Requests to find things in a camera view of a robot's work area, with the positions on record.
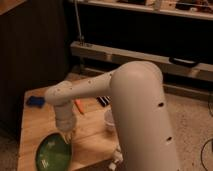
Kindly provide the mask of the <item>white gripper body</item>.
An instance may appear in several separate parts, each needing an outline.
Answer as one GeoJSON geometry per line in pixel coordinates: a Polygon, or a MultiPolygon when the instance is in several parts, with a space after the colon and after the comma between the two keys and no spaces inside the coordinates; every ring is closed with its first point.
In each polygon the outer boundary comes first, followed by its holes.
{"type": "Polygon", "coordinates": [[[76,126],[76,116],[72,111],[72,104],[67,103],[63,106],[55,106],[56,127],[61,132],[70,132],[76,126]]]}

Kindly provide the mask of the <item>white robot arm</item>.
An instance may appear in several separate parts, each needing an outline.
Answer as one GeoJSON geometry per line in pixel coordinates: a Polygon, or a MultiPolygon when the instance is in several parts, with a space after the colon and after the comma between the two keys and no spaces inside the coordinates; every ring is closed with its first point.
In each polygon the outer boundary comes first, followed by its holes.
{"type": "Polygon", "coordinates": [[[73,84],[62,81],[45,92],[56,127],[72,135],[74,99],[108,96],[125,171],[181,171],[163,89],[163,75],[151,62],[128,62],[73,84]]]}

